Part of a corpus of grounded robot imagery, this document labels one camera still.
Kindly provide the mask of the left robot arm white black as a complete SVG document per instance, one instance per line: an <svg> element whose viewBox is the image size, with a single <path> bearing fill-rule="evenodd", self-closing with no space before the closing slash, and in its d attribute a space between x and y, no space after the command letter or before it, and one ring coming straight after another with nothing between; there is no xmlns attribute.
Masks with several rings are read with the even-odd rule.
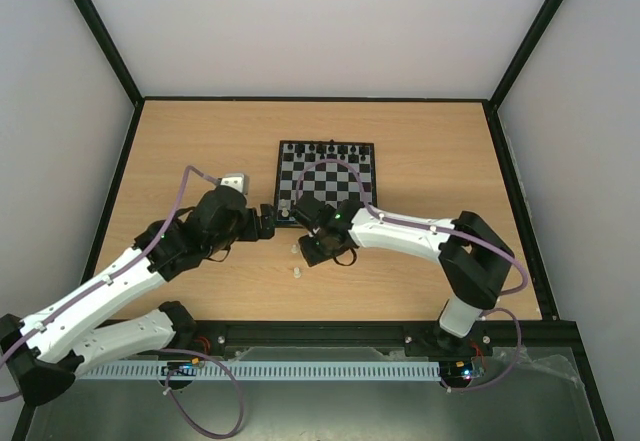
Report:
<svg viewBox="0 0 640 441"><path fill-rule="evenodd" d="M29 406L46 404L87 372L145 351L185 349L196 321L178 301L129 321L106 321L143 294L195 269L236 241L270 239L275 210L250 208L229 186L206 192L138 235L102 272L63 299L24 318L1 319L1 363Z"/></svg>

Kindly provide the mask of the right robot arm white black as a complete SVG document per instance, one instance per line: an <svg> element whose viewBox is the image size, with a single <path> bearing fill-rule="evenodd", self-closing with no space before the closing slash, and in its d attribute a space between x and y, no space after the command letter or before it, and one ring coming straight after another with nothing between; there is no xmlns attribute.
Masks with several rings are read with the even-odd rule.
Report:
<svg viewBox="0 0 640 441"><path fill-rule="evenodd" d="M305 193L291 215L308 231L298 244L310 267L336 262L359 248L394 251L439 265L452 294L439 315L436 340L450 353L470 342L476 320L495 307L514 259L508 245L469 211L455 219L424 219L356 200L334 208Z"/></svg>

